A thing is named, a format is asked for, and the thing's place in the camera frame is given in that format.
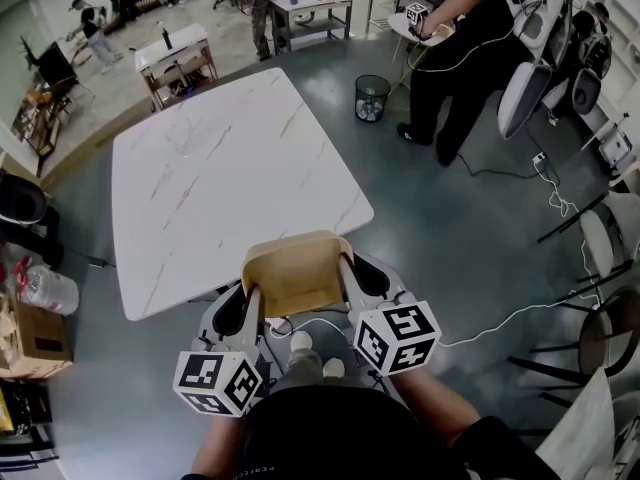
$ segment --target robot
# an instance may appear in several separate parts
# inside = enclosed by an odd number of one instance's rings
[[[180,353],[173,389],[201,414],[247,410],[263,381],[266,318],[346,306],[353,348],[383,376],[423,366],[442,334],[394,270],[329,231],[252,247],[241,281],[207,309],[191,351]]]

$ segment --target black t-shirt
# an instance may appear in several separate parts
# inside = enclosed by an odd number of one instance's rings
[[[84,35],[89,39],[93,34],[95,34],[99,29],[99,27],[93,22],[93,19],[96,16],[96,12],[93,7],[86,7],[82,9],[82,14],[80,14],[80,22],[82,23],[82,31]]]
[[[338,386],[286,389],[256,404],[234,478],[469,480],[467,468],[482,480],[558,480],[496,418],[479,421],[448,449],[387,395]]]
[[[512,27],[513,16],[506,0],[484,0],[461,21],[462,31],[479,43],[503,37]]]

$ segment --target plastic bottle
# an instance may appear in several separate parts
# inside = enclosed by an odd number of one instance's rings
[[[66,316],[78,308],[80,292],[73,279],[37,265],[27,271],[27,286],[21,298],[33,306]]]

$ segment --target white box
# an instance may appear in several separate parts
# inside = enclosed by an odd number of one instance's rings
[[[425,301],[360,313],[354,346],[381,375],[427,363],[442,331]]]
[[[261,382],[244,352],[180,352],[173,390],[196,412],[238,418]]]

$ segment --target black mesh wastebasket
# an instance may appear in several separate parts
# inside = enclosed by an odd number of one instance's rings
[[[391,85],[377,75],[363,75],[356,80],[356,116],[367,123],[380,121]]]

